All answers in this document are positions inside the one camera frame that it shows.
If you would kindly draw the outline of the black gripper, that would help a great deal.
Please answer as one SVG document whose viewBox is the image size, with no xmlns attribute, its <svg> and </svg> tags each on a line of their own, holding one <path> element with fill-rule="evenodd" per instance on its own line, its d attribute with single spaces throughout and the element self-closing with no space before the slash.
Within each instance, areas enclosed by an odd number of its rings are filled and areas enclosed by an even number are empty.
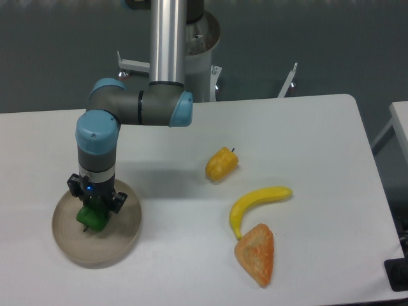
<svg viewBox="0 0 408 306">
<path fill-rule="evenodd" d="M 115 175 L 104 182 L 91 182 L 88 176 L 79 176 L 73 173 L 67 180 L 71 195 L 79 198 L 83 206 L 89 205 L 91 198 L 97 198 L 109 208 L 109 211 L 118 214 L 127 200 L 127 194 L 115 192 Z"/>
</svg>

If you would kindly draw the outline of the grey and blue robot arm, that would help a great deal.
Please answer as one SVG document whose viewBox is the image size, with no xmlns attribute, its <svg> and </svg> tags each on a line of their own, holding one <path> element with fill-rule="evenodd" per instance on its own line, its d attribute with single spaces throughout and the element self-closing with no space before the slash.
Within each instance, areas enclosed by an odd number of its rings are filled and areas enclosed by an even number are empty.
<svg viewBox="0 0 408 306">
<path fill-rule="evenodd" d="M 76 124 L 79 173 L 67 181 L 84 206 L 92 199 L 117 213 L 127 194 L 115 191 L 115 162 L 123 125 L 186 127 L 193 117 L 193 95 L 185 90 L 187 25 L 204 13 L 203 1 L 151 1 L 149 88 L 125 91 L 112 78 L 98 81 L 86 112 Z"/>
</svg>

